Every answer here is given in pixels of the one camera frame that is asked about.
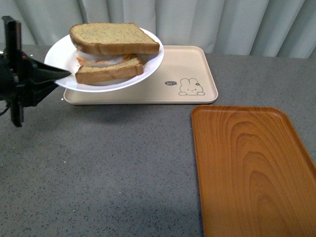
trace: cartoon rabbit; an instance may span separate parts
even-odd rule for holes
[[[182,78],[180,83],[179,95],[205,95],[202,86],[195,78]]]

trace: table surface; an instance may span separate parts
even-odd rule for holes
[[[40,61],[48,50],[23,46]],[[214,105],[281,109],[316,162],[316,60],[206,58]],[[25,108],[22,128],[0,118],[0,235],[202,236],[197,105],[74,106],[63,92]]]

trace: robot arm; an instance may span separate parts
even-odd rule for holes
[[[0,101],[6,101],[11,120],[21,127],[23,108],[36,106],[58,85],[55,80],[71,73],[28,57],[22,51],[21,23],[10,16],[3,16],[6,48],[0,54]]]

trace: wood grain pattern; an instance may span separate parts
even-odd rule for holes
[[[274,108],[192,111],[204,234],[316,236],[316,169]]]

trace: bread slice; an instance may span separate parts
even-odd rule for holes
[[[159,43],[134,23],[88,23],[70,28],[76,48],[89,54],[158,54]]]
[[[78,83],[90,84],[114,79],[133,77],[143,74],[143,64],[139,58],[132,58],[128,61],[104,68],[79,67],[76,72]]]

